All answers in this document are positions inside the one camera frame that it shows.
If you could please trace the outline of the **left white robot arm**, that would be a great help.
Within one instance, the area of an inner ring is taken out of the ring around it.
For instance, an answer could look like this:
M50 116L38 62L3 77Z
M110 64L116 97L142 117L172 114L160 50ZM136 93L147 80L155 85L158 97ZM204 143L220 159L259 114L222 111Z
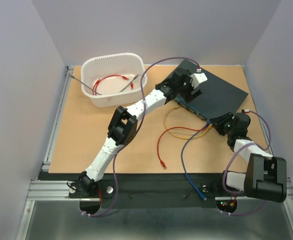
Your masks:
M201 69L192 73L187 69L177 68L142 99L128 107L116 108L108 125L108 133L101 150L93 162L83 171L78 182L80 191L86 197L93 197L98 191L98 182L102 180L107 166L112 158L122 148L132 142L139 131L138 124L142 124L145 116L153 110L164 106L177 96L189 103L202 92L199 85L207 78L201 76Z

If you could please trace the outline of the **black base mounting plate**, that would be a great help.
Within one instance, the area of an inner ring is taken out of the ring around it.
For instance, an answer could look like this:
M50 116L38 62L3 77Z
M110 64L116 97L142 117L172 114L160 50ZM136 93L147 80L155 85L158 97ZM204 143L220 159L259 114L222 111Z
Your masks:
M39 174L38 185L51 184L65 190L67 200L79 201L83 212L94 214L107 208L164 209L164 208L221 208L235 211L237 201L225 192L220 173L152 173L104 175L90 190L80 185L75 173Z

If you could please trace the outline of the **white plastic tub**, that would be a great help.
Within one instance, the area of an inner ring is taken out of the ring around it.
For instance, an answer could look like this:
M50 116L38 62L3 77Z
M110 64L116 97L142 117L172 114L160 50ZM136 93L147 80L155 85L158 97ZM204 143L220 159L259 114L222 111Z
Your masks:
M142 99L140 80L144 71L144 62L135 53L93 57L81 66L81 89L98 108L135 103Z

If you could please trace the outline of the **dark network switch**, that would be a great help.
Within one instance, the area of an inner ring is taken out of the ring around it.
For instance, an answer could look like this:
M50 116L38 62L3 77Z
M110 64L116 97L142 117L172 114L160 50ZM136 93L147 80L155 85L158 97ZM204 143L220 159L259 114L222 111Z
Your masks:
M248 93L205 69L201 72L207 77L197 88L201 94L189 103L179 94L173 101L206 122L228 113L235 114Z

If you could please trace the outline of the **aluminium frame rail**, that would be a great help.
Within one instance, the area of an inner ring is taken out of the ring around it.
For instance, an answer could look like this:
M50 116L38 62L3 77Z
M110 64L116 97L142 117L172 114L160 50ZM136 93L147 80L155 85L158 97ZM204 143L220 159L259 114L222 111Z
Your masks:
M55 120L51 130L50 138L46 148L43 162L41 164L40 171L47 174L52 162L52 155L55 148L57 134L59 131L64 106L66 103L66 97L70 87L71 79L68 75L65 75L62 87L62 93L59 100ZM35 203L39 201L62 201L68 200L68 190L65 180L39 180L36 178L29 184L26 202L24 205L22 217L19 223L16 239L25 240L28 235L29 226L31 223Z

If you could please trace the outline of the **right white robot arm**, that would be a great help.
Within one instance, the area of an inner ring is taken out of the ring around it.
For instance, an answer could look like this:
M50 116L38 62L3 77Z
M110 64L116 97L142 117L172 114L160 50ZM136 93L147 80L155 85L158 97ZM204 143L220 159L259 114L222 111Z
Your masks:
M216 183L216 189L222 195L244 194L248 198L282 203L287 197L287 162L267 152L270 143L263 148L247 136L251 123L249 114L265 121L261 115L249 109L235 114L229 112L209 120L219 135L227 136L227 145L234 152L222 174L222 180ZM231 164L238 156L247 161L245 173L230 171Z

